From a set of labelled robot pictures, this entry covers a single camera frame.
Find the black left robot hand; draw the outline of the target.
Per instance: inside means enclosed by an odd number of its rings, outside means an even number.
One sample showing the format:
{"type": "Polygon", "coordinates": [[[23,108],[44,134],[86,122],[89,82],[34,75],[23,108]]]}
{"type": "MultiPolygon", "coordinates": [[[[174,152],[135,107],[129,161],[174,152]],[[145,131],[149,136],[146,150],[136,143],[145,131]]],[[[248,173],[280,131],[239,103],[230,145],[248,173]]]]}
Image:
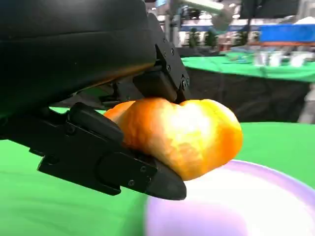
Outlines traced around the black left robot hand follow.
{"type": "Polygon", "coordinates": [[[111,120],[83,103],[50,105],[127,76],[145,96],[189,98],[189,77],[142,0],[3,0],[0,136],[42,157],[42,173],[108,194],[121,187],[183,200],[183,180],[123,146],[111,120]]]}

